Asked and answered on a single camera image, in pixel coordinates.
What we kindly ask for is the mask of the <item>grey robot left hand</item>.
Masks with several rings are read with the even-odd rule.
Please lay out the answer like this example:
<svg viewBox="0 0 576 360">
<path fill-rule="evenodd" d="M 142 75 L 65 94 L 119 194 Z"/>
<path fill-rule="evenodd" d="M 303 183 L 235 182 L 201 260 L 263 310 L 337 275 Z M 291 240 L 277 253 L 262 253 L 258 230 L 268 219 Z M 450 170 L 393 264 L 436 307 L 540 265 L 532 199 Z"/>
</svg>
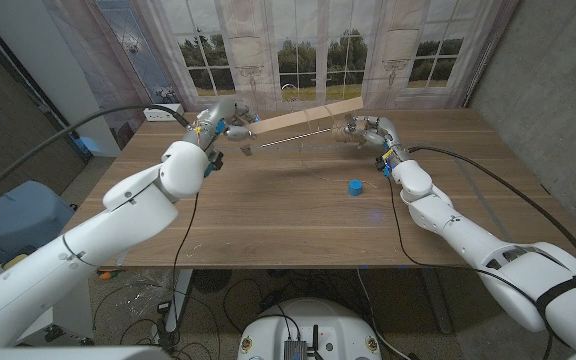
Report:
<svg viewBox="0 0 576 360">
<path fill-rule="evenodd" d="M 256 135 L 246 125 L 258 120 L 258 115 L 245 102 L 222 98 L 196 116 L 182 141 L 208 152 L 220 135 L 234 142 L 255 139 Z"/>
</svg>

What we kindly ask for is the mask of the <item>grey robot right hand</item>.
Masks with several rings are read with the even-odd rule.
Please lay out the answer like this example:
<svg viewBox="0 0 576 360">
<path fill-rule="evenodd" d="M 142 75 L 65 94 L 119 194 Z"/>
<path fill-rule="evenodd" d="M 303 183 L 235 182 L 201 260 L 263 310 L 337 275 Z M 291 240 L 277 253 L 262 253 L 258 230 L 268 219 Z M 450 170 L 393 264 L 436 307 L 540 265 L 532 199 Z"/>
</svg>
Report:
<svg viewBox="0 0 576 360">
<path fill-rule="evenodd" d="M 397 162 L 409 160 L 409 155 L 399 139 L 394 124 L 385 117 L 347 115 L 342 131 L 359 142 L 382 145 L 394 152 Z"/>
</svg>

